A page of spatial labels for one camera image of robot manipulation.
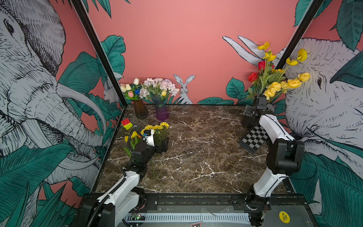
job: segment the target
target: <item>red rose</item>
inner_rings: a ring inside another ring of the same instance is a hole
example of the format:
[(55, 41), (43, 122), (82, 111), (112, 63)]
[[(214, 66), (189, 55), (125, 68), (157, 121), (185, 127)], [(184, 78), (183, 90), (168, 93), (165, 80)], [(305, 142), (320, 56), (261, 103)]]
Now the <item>red rose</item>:
[(257, 78), (258, 78), (258, 73), (251, 73), (251, 75), (248, 76), (248, 81), (253, 82), (257, 80)]
[(260, 61), (258, 63), (258, 70), (265, 70), (265, 64), (266, 64), (265, 61)]

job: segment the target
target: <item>marble tabletop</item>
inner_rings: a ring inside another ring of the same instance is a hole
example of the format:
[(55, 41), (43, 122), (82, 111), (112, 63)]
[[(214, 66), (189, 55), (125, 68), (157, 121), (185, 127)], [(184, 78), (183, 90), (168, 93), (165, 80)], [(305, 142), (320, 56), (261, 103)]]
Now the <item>marble tabletop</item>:
[[(264, 143), (250, 153), (238, 144), (248, 129), (243, 128), (244, 106), (168, 105), (169, 148), (155, 154), (148, 172), (139, 183), (146, 192), (242, 192), (258, 181), (266, 169), (268, 148)], [(155, 107), (147, 105), (149, 117), (139, 120), (132, 105), (128, 118), (139, 129), (159, 124)], [(97, 184), (97, 192), (110, 189), (121, 177), (129, 157), (123, 149), (128, 135), (122, 126), (111, 147), (107, 163)], [(280, 184), (274, 193), (286, 193)]]

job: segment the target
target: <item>rabbit ear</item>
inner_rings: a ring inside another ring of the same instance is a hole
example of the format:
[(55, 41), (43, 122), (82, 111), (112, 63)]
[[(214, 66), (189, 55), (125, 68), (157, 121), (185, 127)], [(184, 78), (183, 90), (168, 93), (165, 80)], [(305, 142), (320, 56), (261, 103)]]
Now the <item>rabbit ear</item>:
[(181, 79), (180, 76), (176, 75), (176, 74), (173, 74), (174, 77), (175, 77), (175, 80), (178, 84), (182, 85), (183, 84), (183, 80)]
[(188, 83), (192, 82), (192, 80), (194, 80), (194, 78), (195, 78), (195, 75), (189, 76), (187, 81), (185, 82), (185, 84), (188, 84)]

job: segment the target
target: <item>white tulip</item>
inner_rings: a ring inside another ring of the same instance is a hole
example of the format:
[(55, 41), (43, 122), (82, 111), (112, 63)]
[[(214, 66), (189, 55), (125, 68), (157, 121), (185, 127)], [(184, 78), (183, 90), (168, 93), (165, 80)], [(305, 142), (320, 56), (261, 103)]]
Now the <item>white tulip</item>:
[(131, 90), (131, 86), (130, 84), (126, 84), (126, 90), (130, 91)]
[(134, 84), (135, 84), (135, 85), (139, 85), (139, 81), (140, 81), (139, 79), (135, 78), (135, 79), (134, 79)]
[(121, 86), (120, 88), (121, 88), (122, 92), (126, 92), (126, 87), (125, 86)]

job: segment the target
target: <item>rubik's cube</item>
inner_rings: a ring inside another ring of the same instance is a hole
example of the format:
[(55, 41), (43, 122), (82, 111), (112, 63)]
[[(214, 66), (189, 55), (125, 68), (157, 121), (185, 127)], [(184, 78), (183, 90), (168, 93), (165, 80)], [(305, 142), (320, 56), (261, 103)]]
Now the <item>rubik's cube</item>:
[(123, 127), (126, 130), (129, 130), (132, 127), (132, 123), (130, 122), (130, 120), (128, 118), (126, 118), (125, 120), (121, 121), (121, 124), (123, 125)]

